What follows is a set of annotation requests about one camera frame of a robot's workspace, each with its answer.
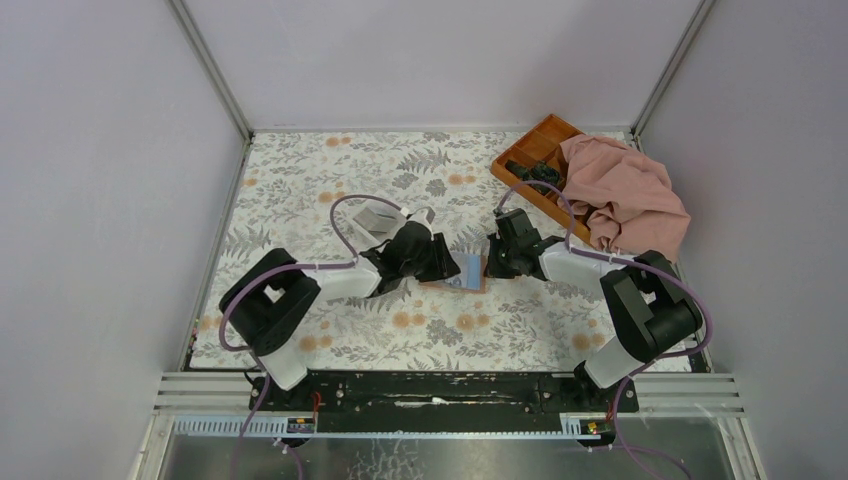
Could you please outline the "tan leather card holder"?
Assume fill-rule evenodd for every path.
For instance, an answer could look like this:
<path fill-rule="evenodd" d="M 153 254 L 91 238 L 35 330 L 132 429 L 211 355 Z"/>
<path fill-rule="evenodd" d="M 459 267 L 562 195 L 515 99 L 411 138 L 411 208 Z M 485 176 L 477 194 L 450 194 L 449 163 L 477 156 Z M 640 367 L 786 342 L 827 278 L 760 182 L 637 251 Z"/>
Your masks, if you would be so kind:
<path fill-rule="evenodd" d="M 422 287 L 460 293 L 484 293 L 487 258 L 480 254 L 459 251 L 451 251 L 450 254 L 459 266 L 460 273 L 447 279 L 423 283 Z"/>

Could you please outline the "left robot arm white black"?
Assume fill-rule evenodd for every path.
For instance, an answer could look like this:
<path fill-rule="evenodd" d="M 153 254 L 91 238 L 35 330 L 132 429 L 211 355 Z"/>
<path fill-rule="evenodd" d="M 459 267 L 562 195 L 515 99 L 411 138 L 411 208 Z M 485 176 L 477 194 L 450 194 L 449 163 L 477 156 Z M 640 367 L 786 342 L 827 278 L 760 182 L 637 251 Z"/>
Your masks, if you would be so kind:
<path fill-rule="evenodd" d="M 272 398 L 288 411 L 309 401 L 308 367 L 292 337 L 312 307 L 336 299 L 369 299 L 461 273 L 444 235 L 409 220 L 396 235 L 349 263 L 299 263 L 283 248 L 267 253 L 219 301 L 222 325 L 231 326 L 274 382 Z"/>

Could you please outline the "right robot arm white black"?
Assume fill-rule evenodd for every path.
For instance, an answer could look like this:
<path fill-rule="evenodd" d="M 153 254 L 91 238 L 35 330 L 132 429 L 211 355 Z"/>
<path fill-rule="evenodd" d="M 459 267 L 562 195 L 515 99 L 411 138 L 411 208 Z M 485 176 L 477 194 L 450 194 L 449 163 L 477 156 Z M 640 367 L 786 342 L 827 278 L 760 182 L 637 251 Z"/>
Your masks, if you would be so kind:
<path fill-rule="evenodd" d="M 487 277 L 566 284 L 601 296 L 607 305 L 614 335 L 575 369 L 580 379 L 573 396 L 583 410 L 601 410 L 613 398 L 613 385 L 704 325 L 693 294 L 657 251 L 615 257 L 582 250 L 561 237 L 542 237 L 522 209 L 496 211 L 495 223 Z"/>

